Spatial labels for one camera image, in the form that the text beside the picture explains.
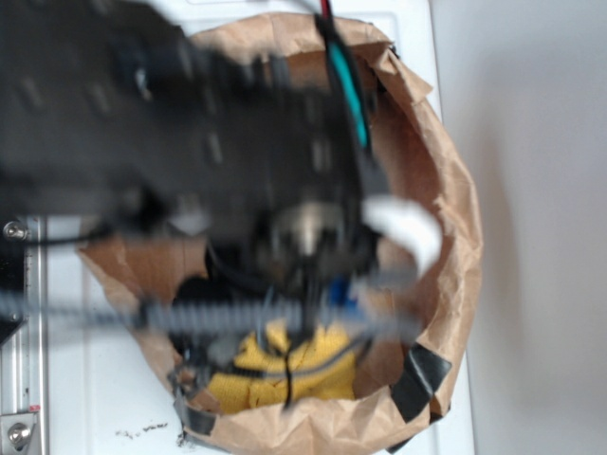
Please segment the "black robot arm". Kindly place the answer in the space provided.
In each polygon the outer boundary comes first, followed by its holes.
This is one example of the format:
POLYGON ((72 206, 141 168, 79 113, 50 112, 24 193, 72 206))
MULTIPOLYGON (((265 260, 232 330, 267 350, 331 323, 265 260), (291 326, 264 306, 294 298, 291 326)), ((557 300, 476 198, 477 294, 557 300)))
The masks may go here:
POLYGON ((297 296, 370 271, 368 109, 330 6, 311 20, 324 89, 284 57, 200 47, 146 3, 3 2, 2 214, 204 235, 297 296))

